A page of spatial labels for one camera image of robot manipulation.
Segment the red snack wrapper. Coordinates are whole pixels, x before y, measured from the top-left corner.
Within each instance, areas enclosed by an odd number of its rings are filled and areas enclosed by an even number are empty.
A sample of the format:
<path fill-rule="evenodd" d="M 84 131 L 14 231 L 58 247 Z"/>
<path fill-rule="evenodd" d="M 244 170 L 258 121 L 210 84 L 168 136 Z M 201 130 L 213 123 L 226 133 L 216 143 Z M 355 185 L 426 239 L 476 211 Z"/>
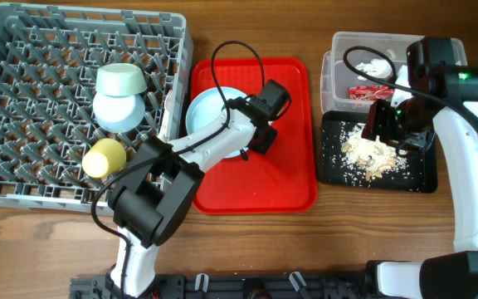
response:
<path fill-rule="evenodd" d="M 394 90 L 388 86 L 353 86 L 348 88 L 350 100 L 388 100 Z"/>

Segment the light blue plate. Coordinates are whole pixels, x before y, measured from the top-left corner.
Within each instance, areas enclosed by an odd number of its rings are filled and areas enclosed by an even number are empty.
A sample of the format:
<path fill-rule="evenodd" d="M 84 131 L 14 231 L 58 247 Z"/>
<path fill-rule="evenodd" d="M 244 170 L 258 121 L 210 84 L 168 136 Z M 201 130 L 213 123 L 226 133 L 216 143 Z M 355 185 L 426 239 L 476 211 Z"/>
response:
<path fill-rule="evenodd" d="M 232 87 L 222 87 L 222 91 L 227 100 L 246 97 L 244 92 Z M 198 94 L 190 103 L 186 113 L 185 127 L 187 134 L 193 134 L 213 122 L 223 109 L 224 103 L 216 87 Z M 237 157 L 240 153 L 240 150 L 236 150 L 227 155 L 226 159 Z"/>

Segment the light blue small bowl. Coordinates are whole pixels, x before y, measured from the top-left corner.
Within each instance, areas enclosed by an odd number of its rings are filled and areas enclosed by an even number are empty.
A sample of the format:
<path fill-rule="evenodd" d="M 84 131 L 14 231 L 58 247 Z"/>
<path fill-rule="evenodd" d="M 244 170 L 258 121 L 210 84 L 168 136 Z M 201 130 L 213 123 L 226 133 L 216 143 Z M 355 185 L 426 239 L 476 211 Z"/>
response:
<path fill-rule="evenodd" d="M 97 93 L 92 107 L 99 126 L 111 133 L 124 133 L 134 129 L 145 113 L 143 98 L 138 94 L 114 97 Z"/>

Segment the yellow plastic cup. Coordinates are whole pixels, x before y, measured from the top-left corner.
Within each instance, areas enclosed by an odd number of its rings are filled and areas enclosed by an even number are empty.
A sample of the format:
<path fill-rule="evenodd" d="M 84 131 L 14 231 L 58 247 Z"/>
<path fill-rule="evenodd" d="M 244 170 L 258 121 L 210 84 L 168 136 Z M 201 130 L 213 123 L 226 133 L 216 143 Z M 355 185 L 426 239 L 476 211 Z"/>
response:
<path fill-rule="evenodd" d="M 126 163 L 124 146 L 113 139 L 97 141 L 82 158 L 82 169 L 92 178 L 102 178 Z"/>

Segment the green bowl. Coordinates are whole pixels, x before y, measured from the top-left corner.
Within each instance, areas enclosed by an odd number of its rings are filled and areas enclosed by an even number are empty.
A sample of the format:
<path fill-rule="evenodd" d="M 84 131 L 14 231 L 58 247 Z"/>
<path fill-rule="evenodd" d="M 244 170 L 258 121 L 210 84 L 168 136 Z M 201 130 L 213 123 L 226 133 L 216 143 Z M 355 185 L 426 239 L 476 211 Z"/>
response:
<path fill-rule="evenodd" d="M 142 70 L 129 63 L 113 63 L 97 71 L 95 91 L 105 96 L 132 96 L 148 89 Z"/>

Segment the white plastic fork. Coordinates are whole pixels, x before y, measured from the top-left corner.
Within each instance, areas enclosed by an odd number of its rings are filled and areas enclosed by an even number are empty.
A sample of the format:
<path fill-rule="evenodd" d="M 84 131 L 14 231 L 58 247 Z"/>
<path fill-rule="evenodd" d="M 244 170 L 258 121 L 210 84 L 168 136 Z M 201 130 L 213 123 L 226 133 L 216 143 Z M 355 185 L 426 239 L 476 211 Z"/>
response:
<path fill-rule="evenodd" d="M 172 106 L 173 106 L 173 91 L 169 91 L 168 94 L 166 95 L 166 98 L 163 104 L 163 119 L 162 119 L 163 125 L 168 124 Z"/>

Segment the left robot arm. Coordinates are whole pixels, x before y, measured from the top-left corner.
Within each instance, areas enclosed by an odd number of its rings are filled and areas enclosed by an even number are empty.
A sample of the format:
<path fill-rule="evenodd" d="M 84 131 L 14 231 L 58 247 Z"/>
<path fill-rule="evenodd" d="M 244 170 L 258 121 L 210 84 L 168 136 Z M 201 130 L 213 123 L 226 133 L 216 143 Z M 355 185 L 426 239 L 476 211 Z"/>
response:
<path fill-rule="evenodd" d="M 118 260 L 108 275 L 115 297 L 149 292 L 159 248 L 185 219 L 206 172 L 238 150 L 265 154 L 277 136 L 271 122 L 290 103 L 285 87 L 269 80 L 256 96 L 227 100 L 222 113 L 193 134 L 144 142 L 117 176 L 108 201 L 120 238 Z"/>

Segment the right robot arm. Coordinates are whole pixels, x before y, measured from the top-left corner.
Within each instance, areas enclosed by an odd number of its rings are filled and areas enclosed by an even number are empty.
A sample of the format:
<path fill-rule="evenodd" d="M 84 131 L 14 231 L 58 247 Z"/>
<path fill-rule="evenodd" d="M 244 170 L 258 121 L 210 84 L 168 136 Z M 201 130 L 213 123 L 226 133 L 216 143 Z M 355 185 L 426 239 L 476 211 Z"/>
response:
<path fill-rule="evenodd" d="M 449 38 L 424 37 L 407 48 L 412 98 L 376 100 L 362 136 L 417 151 L 432 130 L 446 157 L 455 213 L 451 254 L 423 262 L 371 262 L 373 290 L 402 298 L 478 298 L 478 67 L 458 66 Z"/>

